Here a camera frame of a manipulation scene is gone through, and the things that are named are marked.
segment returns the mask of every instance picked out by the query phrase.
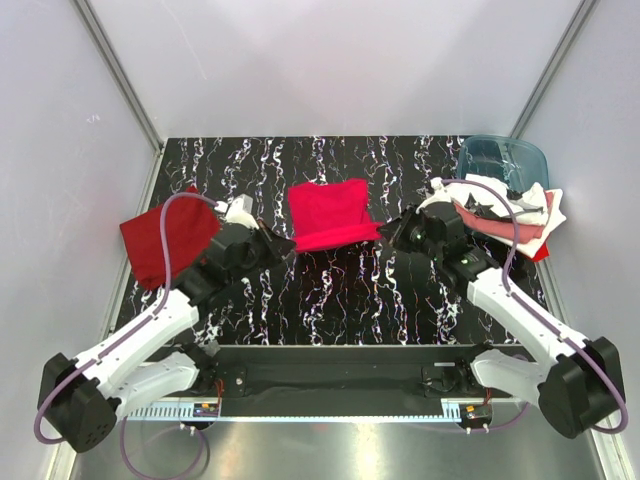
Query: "black and white patterned surface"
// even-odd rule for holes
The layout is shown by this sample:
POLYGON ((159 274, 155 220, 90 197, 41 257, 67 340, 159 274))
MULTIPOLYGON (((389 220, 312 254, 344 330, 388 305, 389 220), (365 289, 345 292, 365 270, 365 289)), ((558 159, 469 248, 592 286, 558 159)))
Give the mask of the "black and white patterned surface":
MULTIPOLYGON (((364 178, 371 217, 385 222, 419 203, 430 178, 455 176, 462 142, 455 136, 171 139, 150 207, 190 185, 216 200, 246 193, 256 217, 291 237, 290 186, 364 178)), ((477 243, 496 258, 506 250, 477 243)), ((544 305, 534 265, 517 263, 513 278, 544 305)), ((157 295, 131 277, 118 327, 157 295)), ((251 345, 513 342, 495 320, 440 283, 429 261, 382 242, 301 254, 246 278, 219 295, 203 328, 177 341, 194 337, 251 345)))

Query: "metal frame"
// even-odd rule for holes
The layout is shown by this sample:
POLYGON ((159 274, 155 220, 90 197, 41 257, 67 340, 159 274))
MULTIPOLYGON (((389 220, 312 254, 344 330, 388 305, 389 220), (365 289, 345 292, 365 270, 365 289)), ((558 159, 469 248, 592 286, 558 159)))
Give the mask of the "metal frame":
POLYGON ((67 442, 55 446, 51 454, 51 463, 47 469, 46 480, 69 480, 77 453, 67 442))
POLYGON ((71 3, 78 12, 82 23, 84 23, 87 28, 100 56, 105 61, 113 80, 120 89, 127 105, 129 105, 131 113, 133 113, 133 116, 138 121, 140 128, 142 128, 145 137, 156 154, 159 153, 162 150, 164 140, 158 135, 153 122, 149 118, 129 78, 125 74, 107 34, 91 6, 91 2, 89 0, 71 0, 71 3))
POLYGON ((533 92, 531 92, 531 95, 529 96, 522 113, 520 113, 513 130, 511 130, 511 137, 520 138, 522 136, 524 129, 527 127, 529 120, 531 120, 531 117, 538 107, 540 100, 542 100, 544 93, 547 91, 549 84, 558 72, 567 52, 578 38, 578 34, 582 30, 582 27, 598 2, 599 0, 582 0, 580 2, 580 5, 569 22, 569 25, 567 25, 566 30, 562 34, 558 45, 551 54, 551 58, 549 58, 547 65, 544 67, 542 75, 540 75, 533 92))

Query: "translucent blue container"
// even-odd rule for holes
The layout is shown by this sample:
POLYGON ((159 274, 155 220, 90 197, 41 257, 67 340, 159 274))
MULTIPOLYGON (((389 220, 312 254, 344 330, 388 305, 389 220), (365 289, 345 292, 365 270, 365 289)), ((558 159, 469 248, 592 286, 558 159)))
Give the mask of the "translucent blue container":
POLYGON ((509 137, 474 135, 460 148, 458 178, 468 173, 498 178, 511 190, 525 192, 535 182, 549 189, 547 159, 538 147, 509 137))

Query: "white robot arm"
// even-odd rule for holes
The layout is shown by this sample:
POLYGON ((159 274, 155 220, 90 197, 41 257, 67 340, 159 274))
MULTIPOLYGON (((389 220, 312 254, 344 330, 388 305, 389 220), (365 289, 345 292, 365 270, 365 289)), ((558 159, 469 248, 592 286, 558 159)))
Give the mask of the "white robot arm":
MULTIPOLYGON (((230 208, 227 222, 178 276, 164 300, 75 358, 59 353, 45 364, 36 436, 42 415, 74 450, 85 452, 132 411, 173 392, 197 394, 214 386, 214 361, 195 345, 141 365, 170 339, 206 318, 219 292, 255 270, 274 267, 293 250, 294 242, 236 210, 230 208)), ((57 442, 44 437, 41 441, 57 442)))
POLYGON ((624 425, 624 384, 616 347, 604 337, 590 341, 520 290, 493 258, 469 244, 452 203, 410 207, 379 231, 397 250, 432 259, 445 284, 500 322, 535 360, 477 346, 457 364, 461 385, 496 388, 519 397, 538 407, 568 438, 618 409, 624 425))

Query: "magenta cloth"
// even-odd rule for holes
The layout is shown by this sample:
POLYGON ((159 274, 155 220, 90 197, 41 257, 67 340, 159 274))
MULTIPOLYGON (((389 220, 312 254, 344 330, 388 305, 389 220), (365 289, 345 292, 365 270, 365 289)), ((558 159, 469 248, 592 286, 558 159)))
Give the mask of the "magenta cloth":
MULTIPOLYGON (((547 207, 550 209, 553 204, 553 193, 545 192, 547 198, 547 207)), ((496 237, 507 238, 513 240, 514 231, 511 222, 499 222, 497 220, 486 220, 484 218, 476 217, 474 214, 469 213, 463 207, 455 204, 457 212, 462 217, 464 224, 477 230, 478 232, 486 233, 488 235, 495 235, 496 237)), ((520 225, 520 235, 518 243, 529 243, 534 238, 542 238, 543 226, 539 225, 520 225)))
POLYGON ((381 238, 377 228, 382 224, 372 222, 367 211, 369 192, 363 179, 329 185, 303 183, 291 187, 288 198, 298 252, 381 238))

